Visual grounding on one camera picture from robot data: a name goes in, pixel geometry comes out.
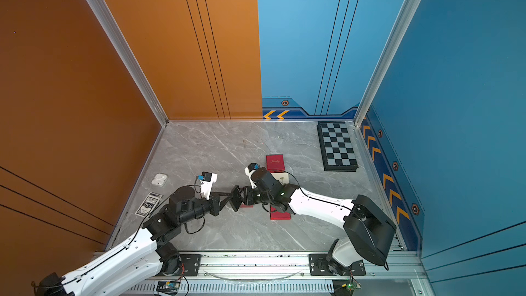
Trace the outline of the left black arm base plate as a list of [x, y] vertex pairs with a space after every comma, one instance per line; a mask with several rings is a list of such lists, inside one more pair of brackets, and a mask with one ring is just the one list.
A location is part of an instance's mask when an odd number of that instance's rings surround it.
[[201, 254], [180, 254], [163, 264], [161, 274], [178, 278], [198, 276], [201, 258]]

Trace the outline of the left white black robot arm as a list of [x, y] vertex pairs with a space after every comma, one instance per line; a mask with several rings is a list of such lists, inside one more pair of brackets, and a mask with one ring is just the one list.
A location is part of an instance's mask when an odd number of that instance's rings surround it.
[[179, 251], [171, 241], [183, 226], [207, 214], [216, 216], [228, 204], [242, 203], [241, 190], [212, 192], [197, 198], [191, 186], [172, 193], [168, 203], [142, 223], [114, 249], [75, 271], [48, 275], [35, 284], [35, 295], [120, 295], [135, 284], [158, 275], [172, 274], [179, 266]]

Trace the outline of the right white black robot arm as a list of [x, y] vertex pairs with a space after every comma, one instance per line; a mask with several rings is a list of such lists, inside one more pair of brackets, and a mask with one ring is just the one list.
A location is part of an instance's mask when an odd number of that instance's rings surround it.
[[269, 205], [277, 212], [309, 216], [342, 228], [347, 238], [337, 238], [324, 258], [331, 274], [360, 275], [358, 267], [365, 261], [389, 270], [388, 254], [397, 227], [366, 196], [342, 200], [276, 181], [243, 187], [241, 199], [247, 206]]

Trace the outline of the cream lotus print box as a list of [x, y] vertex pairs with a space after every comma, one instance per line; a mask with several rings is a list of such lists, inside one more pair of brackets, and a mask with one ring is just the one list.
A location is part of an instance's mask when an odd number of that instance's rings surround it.
[[282, 184], [289, 183], [289, 174], [287, 173], [274, 173], [273, 176], [275, 179], [277, 179]]

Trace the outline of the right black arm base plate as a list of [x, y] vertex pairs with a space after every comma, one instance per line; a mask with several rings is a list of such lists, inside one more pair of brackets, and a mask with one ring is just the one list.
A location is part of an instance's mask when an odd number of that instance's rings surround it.
[[314, 253], [308, 255], [308, 261], [311, 276], [365, 276], [367, 274], [362, 260], [344, 267], [335, 260], [328, 260], [327, 254]]

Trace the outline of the red jewelry box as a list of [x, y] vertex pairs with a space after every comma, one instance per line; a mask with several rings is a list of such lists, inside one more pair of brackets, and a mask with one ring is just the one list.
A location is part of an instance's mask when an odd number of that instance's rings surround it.
[[270, 214], [271, 221], [289, 221], [291, 220], [291, 214], [287, 212], [272, 212]]

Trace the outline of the red jewelry box lid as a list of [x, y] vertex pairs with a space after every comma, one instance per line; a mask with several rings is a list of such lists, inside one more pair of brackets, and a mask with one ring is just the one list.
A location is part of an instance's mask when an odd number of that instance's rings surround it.
[[267, 155], [267, 170], [271, 173], [283, 173], [286, 170], [282, 154]]

